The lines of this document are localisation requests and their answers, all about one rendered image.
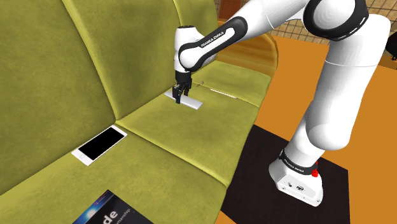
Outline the olive green sofa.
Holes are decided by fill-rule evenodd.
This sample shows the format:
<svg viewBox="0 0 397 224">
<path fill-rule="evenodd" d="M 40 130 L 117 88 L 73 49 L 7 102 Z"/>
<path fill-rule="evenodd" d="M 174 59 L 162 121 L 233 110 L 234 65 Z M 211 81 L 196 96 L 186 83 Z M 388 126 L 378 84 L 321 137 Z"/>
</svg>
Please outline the olive green sofa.
<svg viewBox="0 0 397 224">
<path fill-rule="evenodd" d="M 214 224 L 277 66 L 215 60 L 175 84 L 174 35 L 213 0 L 0 0 L 0 224 L 72 224 L 106 190 L 154 224 Z M 71 154 L 115 125 L 89 166 Z"/>
</svg>

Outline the flat white remote control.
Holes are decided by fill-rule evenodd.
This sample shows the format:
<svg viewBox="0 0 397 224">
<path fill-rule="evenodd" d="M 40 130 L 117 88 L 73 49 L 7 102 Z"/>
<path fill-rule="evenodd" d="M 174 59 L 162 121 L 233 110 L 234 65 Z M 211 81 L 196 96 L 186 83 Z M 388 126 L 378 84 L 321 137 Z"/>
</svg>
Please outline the flat white remote control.
<svg viewBox="0 0 397 224">
<path fill-rule="evenodd" d="M 167 97 L 171 98 L 172 100 L 176 101 L 176 99 L 172 96 L 172 91 L 168 90 L 164 93 L 164 95 L 166 95 Z M 185 96 L 185 95 L 181 95 L 180 97 L 180 104 L 183 104 L 185 106 L 188 106 L 190 108 L 196 109 L 198 110 L 201 105 L 203 105 L 202 102 L 195 100 L 191 97 Z"/>
</svg>

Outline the dark blue book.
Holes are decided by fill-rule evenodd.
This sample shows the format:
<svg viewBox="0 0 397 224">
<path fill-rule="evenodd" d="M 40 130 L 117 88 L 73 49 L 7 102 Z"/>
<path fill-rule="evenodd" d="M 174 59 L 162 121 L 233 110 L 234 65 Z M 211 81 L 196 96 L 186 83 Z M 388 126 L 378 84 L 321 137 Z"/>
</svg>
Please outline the dark blue book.
<svg viewBox="0 0 397 224">
<path fill-rule="evenodd" d="M 112 191 L 106 190 L 72 224 L 154 224 Z"/>
</svg>

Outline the white smartphone with black screen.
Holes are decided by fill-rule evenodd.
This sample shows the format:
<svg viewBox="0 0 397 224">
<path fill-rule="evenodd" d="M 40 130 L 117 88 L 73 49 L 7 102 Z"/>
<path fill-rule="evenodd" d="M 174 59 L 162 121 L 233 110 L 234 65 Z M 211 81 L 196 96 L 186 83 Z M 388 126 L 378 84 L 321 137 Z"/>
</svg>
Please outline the white smartphone with black screen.
<svg viewBox="0 0 397 224">
<path fill-rule="evenodd" d="M 89 166 L 126 136 L 126 132 L 115 125 L 111 125 L 100 134 L 77 147 L 71 154 L 83 164 Z"/>
</svg>

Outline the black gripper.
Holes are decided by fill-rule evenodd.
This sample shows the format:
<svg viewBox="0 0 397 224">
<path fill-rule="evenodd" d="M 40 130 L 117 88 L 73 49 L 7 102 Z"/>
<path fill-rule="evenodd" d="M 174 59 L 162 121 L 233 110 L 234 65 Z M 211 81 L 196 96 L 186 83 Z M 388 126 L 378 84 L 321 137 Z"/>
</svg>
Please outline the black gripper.
<svg viewBox="0 0 397 224">
<path fill-rule="evenodd" d="M 172 97 L 175 98 L 176 103 L 179 104 L 182 93 L 188 96 L 188 92 L 192 85 L 192 73 L 190 71 L 185 73 L 176 71 L 175 74 L 177 85 L 172 88 Z"/>
</svg>

